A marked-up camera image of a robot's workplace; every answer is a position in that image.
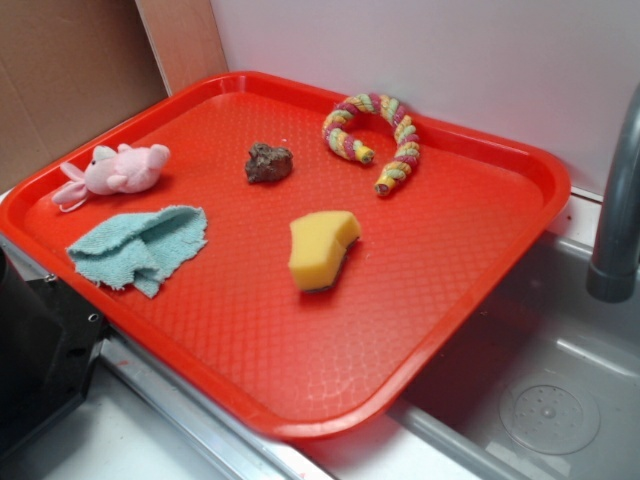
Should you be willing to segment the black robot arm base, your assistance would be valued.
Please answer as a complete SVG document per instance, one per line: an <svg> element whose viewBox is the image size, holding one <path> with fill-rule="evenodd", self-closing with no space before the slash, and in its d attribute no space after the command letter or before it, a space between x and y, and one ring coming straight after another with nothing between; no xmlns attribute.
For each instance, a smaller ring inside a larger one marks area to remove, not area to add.
<svg viewBox="0 0 640 480"><path fill-rule="evenodd" d="M87 397L105 317L61 279L24 279L1 254L1 458Z"/></svg>

